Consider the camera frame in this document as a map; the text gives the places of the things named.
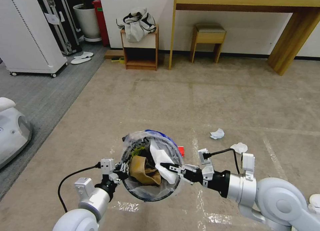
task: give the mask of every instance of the white wall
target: white wall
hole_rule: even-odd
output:
[[[133,7],[147,7],[159,24],[161,50],[170,50],[173,0],[101,0],[112,48],[121,48],[122,20]],[[218,22],[227,31],[222,52],[270,54],[291,14],[253,12],[176,11],[174,50],[190,50],[195,23]],[[210,45],[197,50],[212,50]],[[299,56],[320,57],[320,24],[313,31]]]

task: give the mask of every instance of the potted plant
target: potted plant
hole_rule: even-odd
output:
[[[84,40],[96,42],[101,41],[101,36],[92,1],[82,0],[82,4],[75,5],[73,10],[83,32]]]

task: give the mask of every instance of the brown paper bag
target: brown paper bag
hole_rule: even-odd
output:
[[[161,176],[157,169],[145,168],[145,157],[133,156],[129,168],[130,175],[144,185],[160,184]]]

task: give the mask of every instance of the red object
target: red object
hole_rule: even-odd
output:
[[[178,147],[178,150],[181,153],[181,156],[184,157],[184,147]]]
[[[103,44],[103,46],[108,46],[108,45],[110,45],[110,42],[109,42],[106,21],[104,19],[104,15],[103,15],[103,11],[102,11],[101,0],[95,0],[92,3],[94,5],[94,9],[96,11],[96,16],[97,16],[100,34],[101,34],[101,38],[102,38],[102,44]]]

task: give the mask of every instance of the baseboard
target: baseboard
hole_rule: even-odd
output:
[[[110,48],[111,50],[122,50],[122,48]],[[169,54],[169,50],[159,50],[159,53]],[[173,51],[173,54],[180,54],[180,55],[189,55],[190,51]],[[210,57],[212,56],[211,52],[196,52],[197,56],[203,57]],[[267,59],[269,55],[265,54],[249,54],[249,53],[229,53],[229,52],[222,52],[220,54],[221,57],[249,57],[249,58],[265,58]],[[311,60],[311,61],[320,61],[320,57],[308,57],[308,56],[296,56],[295,60]]]

